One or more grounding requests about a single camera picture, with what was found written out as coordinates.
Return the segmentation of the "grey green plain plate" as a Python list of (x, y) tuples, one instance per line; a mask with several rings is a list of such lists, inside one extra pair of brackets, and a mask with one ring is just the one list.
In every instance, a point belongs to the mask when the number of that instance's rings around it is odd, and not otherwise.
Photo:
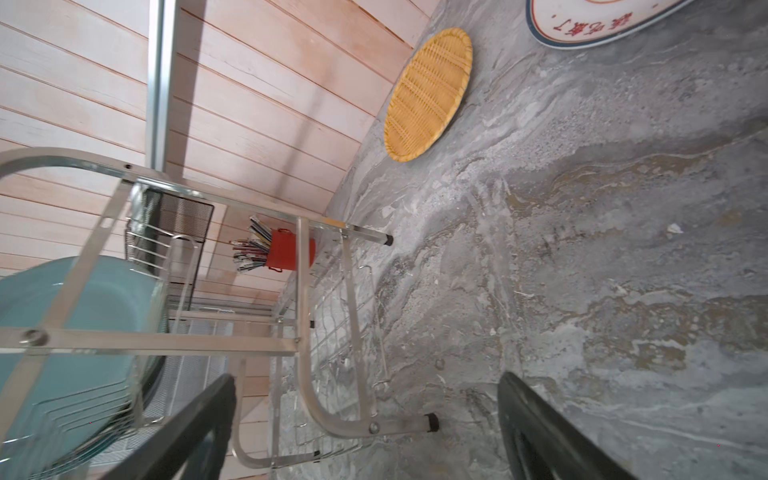
[(76, 257), (1, 281), (1, 389), (22, 389), (1, 418), (1, 476), (77, 469), (141, 424), (164, 360), (140, 341), (164, 333), (167, 285), (141, 261)]

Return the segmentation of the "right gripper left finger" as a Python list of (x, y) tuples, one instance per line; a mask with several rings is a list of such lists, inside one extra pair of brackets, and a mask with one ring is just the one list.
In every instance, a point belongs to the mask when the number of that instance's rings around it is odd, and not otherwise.
[(235, 379), (223, 374), (106, 479), (217, 479), (236, 413)]

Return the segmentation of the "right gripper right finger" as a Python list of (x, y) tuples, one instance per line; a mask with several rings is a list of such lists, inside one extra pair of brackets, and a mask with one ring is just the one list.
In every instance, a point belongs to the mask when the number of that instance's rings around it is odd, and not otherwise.
[(498, 418), (515, 479), (631, 479), (512, 372), (498, 383)]

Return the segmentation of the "small orange sunburst plate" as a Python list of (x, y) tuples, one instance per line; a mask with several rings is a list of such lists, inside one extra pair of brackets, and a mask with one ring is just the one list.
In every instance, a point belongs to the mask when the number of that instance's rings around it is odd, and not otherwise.
[(528, 0), (525, 16), (533, 37), (559, 50), (592, 48), (639, 32), (692, 0)]

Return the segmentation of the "stainless steel dish rack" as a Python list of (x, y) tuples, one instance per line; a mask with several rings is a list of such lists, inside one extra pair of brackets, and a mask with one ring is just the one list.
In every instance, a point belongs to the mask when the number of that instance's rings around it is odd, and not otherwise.
[[(297, 237), (297, 269), (290, 290), (273, 307), (211, 307), (195, 283), (192, 306), (177, 306), (167, 285), (164, 333), (140, 341), (152, 356), (226, 357), (239, 362), (235, 379), (237, 406), (227, 455), (261, 471), (319, 462), (365, 447), (380, 436), (435, 432), (435, 414), (386, 417), (376, 403), (389, 381), (373, 363), (384, 358), (371, 269), (352, 252), (368, 241), (391, 245), (390, 235), (324, 217), (304, 215), (269, 201), (245, 202), (224, 190), (88, 152), (62, 148), (22, 148), (1, 156), (1, 173), (10, 176), (33, 169), (74, 169), (111, 176), (116, 188), (78, 254), (80, 271), (88, 273), (100, 256), (125, 257), (124, 230), (130, 200), (141, 185), (188, 199), (226, 205), (281, 220)], [(193, 335), (181, 333), (184, 320), (262, 323), (274, 327), (271, 337)], [(245, 393), (248, 357), (270, 359), (270, 452), (256, 458), (240, 442), (238, 402)], [(18, 407), (22, 389), (1, 389), (1, 412)]]

